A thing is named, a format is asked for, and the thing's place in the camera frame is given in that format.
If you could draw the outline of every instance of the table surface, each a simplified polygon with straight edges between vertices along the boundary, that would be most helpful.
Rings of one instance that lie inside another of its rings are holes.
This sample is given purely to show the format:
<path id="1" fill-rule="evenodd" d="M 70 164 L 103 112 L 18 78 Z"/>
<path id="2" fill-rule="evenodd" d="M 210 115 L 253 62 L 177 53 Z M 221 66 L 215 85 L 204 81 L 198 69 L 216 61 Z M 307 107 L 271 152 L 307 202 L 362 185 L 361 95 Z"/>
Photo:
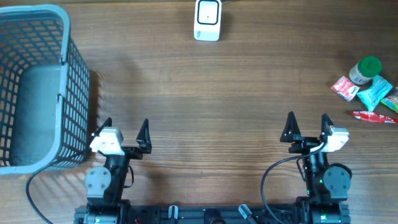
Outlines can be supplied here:
<path id="1" fill-rule="evenodd" d="M 354 119 L 365 110 L 330 90 L 365 55 L 398 84 L 398 3 L 394 1 L 230 1 L 218 42 L 193 38 L 194 2 L 64 4 L 72 37 L 91 70 L 91 129 L 108 116 L 134 140 L 150 121 L 151 155 L 131 161 L 133 205 L 260 205 L 260 180 L 291 156 L 280 143 L 294 111 L 305 136 L 321 115 L 346 126 L 350 140 L 329 155 L 353 171 L 353 223 L 398 218 L 398 126 Z M 398 117 L 384 105 L 375 112 Z M 104 158 L 36 177 L 30 191 L 55 223 L 70 223 L 86 203 L 84 178 Z M 28 175 L 0 178 L 0 222 L 42 223 L 25 196 Z M 271 203 L 305 195 L 294 162 L 269 174 Z"/>

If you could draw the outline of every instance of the bottle with green cap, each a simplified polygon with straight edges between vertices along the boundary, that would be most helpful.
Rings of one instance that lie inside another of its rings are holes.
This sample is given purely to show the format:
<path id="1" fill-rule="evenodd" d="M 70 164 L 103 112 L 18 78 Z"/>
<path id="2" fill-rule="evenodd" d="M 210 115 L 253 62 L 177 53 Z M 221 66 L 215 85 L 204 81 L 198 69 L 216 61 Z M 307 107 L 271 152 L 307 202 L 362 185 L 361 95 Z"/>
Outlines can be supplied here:
<path id="1" fill-rule="evenodd" d="M 366 56 L 349 71 L 349 78 L 353 83 L 363 85 L 378 75 L 381 69 L 381 61 L 377 57 Z"/>

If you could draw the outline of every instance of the candy wrapper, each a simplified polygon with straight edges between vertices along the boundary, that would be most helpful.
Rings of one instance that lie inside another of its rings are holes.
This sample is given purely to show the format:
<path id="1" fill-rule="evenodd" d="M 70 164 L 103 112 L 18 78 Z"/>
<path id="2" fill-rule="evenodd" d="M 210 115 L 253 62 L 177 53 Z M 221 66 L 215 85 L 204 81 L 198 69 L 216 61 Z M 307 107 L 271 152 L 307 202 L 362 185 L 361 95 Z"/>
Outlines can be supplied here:
<path id="1" fill-rule="evenodd" d="M 359 92 L 358 97 L 365 104 L 368 111 L 372 112 L 391 89 L 392 85 L 389 82 L 380 75 L 376 75 L 373 78 L 372 86 L 367 90 Z"/>
<path id="2" fill-rule="evenodd" d="M 331 87 L 335 93 L 343 97 L 346 101 L 351 101 L 359 90 L 359 87 L 352 83 L 348 78 L 341 77 Z"/>
<path id="3" fill-rule="evenodd" d="M 381 114 L 368 111 L 350 111 L 351 115 L 355 118 L 374 123 L 395 123 L 398 124 L 397 118 L 390 118 Z"/>
<path id="4" fill-rule="evenodd" d="M 398 113 L 398 86 L 396 92 L 381 100 L 381 103 Z"/>

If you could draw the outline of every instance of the plastic basket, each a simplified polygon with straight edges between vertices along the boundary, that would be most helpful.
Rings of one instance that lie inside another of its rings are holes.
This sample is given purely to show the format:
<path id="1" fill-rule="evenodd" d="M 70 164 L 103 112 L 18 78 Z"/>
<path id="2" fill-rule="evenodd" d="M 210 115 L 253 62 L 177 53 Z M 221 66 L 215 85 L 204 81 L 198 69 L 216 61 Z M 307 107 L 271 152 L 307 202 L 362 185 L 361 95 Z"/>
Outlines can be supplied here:
<path id="1" fill-rule="evenodd" d="M 61 7 L 0 8 L 0 93 L 0 175 L 31 173 L 85 150 L 90 73 Z"/>

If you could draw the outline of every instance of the blue package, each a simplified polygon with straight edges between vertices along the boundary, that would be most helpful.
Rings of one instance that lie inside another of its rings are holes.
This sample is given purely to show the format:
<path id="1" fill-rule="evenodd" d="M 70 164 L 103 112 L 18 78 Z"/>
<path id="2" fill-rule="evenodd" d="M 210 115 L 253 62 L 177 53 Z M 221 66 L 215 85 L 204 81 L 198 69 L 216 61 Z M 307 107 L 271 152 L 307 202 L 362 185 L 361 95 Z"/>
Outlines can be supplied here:
<path id="1" fill-rule="evenodd" d="M 379 102 L 392 89 L 392 85 L 383 79 L 380 75 L 373 78 L 373 83 L 367 90 L 358 93 L 358 97 L 362 100 L 368 111 L 373 112 Z"/>

